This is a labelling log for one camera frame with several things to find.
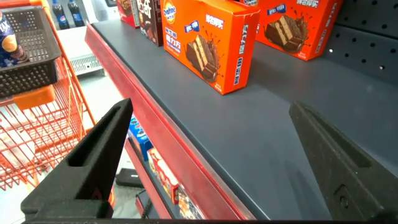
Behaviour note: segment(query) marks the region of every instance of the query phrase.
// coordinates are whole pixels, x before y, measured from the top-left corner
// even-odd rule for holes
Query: blue product package
[[[144,161],[148,161],[147,151],[154,146],[134,115],[131,116],[128,135],[140,147]]]
[[[0,67],[8,67],[29,60],[18,44],[15,33],[6,16],[0,11]]]

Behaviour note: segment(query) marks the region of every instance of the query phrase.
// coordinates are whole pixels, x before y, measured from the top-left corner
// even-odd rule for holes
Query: shopping cart basket
[[[3,190],[20,183],[35,187],[39,182],[37,174],[51,171],[95,124],[57,35],[47,1],[0,1],[0,9],[24,6],[42,7],[62,54],[55,60],[57,83],[0,100],[0,188]]]

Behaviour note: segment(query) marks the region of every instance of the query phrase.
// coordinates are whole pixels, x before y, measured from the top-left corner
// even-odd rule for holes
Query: pegboard wall
[[[345,0],[324,57],[398,85],[398,0]]]

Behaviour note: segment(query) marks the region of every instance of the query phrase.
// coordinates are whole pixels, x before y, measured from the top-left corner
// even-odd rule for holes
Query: red shelf edge
[[[144,206],[142,206],[142,202],[139,197],[136,197],[136,207],[138,213],[142,216],[142,213],[144,213]]]
[[[150,200],[154,204],[154,207],[155,207],[157,213],[159,214],[159,217],[160,218],[172,218],[169,211],[166,208],[166,205],[163,203],[162,198],[157,193],[156,188],[155,188],[154,184],[152,183],[150,177],[148,176],[147,172],[145,171],[144,166],[141,164],[140,159],[138,158],[136,152],[132,148],[131,143],[129,141],[126,141],[124,143],[124,148],[126,149],[127,153],[129,154],[129,157],[131,158],[131,162],[134,164],[137,174],[138,174],[145,190],[147,191]]]
[[[132,98],[134,107],[139,108],[134,110],[134,114],[146,129],[146,133],[151,136],[151,141],[158,147],[172,172],[185,186],[188,196],[193,203],[199,205],[205,217],[219,220],[255,219],[210,165],[203,162],[203,156],[195,153],[192,143],[154,101],[135,74],[89,24],[85,39],[103,68],[112,71],[109,76],[122,96]],[[170,148],[174,150],[173,154],[169,153]],[[137,159],[134,155],[130,157],[132,160]],[[206,194],[197,195],[196,189]]]

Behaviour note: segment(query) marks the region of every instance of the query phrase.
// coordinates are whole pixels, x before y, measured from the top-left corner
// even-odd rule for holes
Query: black plastic basket
[[[0,68],[0,98],[57,82],[61,51],[43,9],[4,12],[29,62]]]

